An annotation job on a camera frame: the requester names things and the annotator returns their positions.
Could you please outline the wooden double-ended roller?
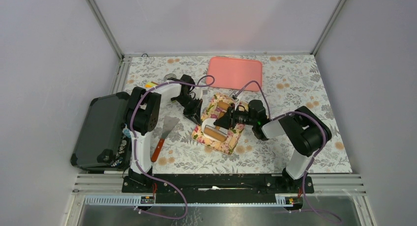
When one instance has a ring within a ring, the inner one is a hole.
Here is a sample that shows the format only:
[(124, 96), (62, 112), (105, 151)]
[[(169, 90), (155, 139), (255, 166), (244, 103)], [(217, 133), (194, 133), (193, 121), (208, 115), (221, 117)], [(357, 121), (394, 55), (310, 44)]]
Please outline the wooden double-ended roller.
[(202, 123), (203, 136), (212, 141), (225, 142), (228, 135), (227, 122), (224, 121), (223, 116), (231, 106), (231, 102), (219, 101), (217, 102), (215, 110), (219, 110), (219, 114), (214, 117), (206, 118)]

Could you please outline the floral cutting board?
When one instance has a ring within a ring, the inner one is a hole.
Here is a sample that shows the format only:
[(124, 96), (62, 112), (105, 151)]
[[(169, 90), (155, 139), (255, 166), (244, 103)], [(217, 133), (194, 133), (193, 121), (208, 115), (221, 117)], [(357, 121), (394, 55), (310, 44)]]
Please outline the floral cutting board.
[(228, 107), (233, 102), (232, 98), (226, 94), (214, 94), (209, 105), (202, 113), (202, 124), (194, 128), (191, 138), (208, 148), (231, 155), (238, 144), (245, 125), (237, 124), (234, 128), (223, 128), (214, 123), (226, 114)]

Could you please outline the metal scraper red handle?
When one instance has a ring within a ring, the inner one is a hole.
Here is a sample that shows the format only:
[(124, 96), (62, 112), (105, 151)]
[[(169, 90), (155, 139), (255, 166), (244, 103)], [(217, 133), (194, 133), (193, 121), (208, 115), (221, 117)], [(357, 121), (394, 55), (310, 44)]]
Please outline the metal scraper red handle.
[(170, 134), (170, 132), (174, 129), (174, 127), (179, 123), (179, 118), (177, 117), (170, 117), (170, 116), (165, 116), (164, 117), (164, 123), (163, 123), (163, 127), (162, 127), (162, 134), (160, 137), (160, 140), (150, 158), (151, 162), (156, 162), (159, 154), (162, 150), (163, 144), (165, 142), (165, 139), (168, 137), (168, 135)]

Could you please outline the pink plastic tray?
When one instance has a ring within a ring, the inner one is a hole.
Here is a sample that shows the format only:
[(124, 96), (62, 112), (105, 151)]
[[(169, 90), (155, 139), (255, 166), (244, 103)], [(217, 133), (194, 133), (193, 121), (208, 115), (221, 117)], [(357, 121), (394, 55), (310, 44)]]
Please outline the pink plastic tray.
[(209, 60), (206, 83), (212, 87), (240, 90), (250, 81), (262, 85), (263, 64), (258, 60), (220, 57)]

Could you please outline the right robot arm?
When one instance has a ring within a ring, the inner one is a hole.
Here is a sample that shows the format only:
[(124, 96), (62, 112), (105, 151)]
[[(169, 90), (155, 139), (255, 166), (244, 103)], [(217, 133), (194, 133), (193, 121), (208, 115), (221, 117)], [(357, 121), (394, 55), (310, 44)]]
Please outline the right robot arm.
[(301, 178), (313, 159), (332, 138), (330, 129), (306, 106), (270, 119), (261, 100), (251, 100), (248, 108), (243, 109), (231, 104), (213, 124), (227, 130), (238, 124), (249, 125), (255, 137), (262, 141), (286, 135), (295, 149), (283, 170), (286, 176), (282, 186), (290, 193), (301, 187)]

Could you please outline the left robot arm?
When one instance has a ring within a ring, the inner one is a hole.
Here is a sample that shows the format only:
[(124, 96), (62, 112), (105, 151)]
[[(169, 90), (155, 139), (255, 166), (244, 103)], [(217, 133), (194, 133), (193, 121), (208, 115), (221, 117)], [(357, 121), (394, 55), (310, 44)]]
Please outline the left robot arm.
[(170, 77), (161, 84), (149, 88), (137, 86), (132, 90), (126, 111), (126, 125), (132, 143), (128, 176), (140, 192), (147, 192), (152, 187), (150, 139), (159, 121), (161, 105), (178, 102), (183, 107), (183, 116), (201, 125), (203, 87), (184, 74), (180, 79)]

